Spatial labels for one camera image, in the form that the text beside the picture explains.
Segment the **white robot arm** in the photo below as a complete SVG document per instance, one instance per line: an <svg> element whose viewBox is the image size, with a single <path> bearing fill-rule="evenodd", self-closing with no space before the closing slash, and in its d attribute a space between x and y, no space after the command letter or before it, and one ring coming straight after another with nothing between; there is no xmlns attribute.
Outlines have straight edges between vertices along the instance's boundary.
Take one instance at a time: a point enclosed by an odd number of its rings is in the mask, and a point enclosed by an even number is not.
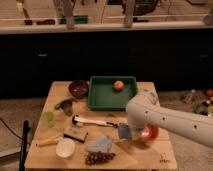
<svg viewBox="0 0 213 171"><path fill-rule="evenodd" d="M213 148L213 118L157 105L156 92L141 89L126 105L127 121L134 140L154 125Z"/></svg>

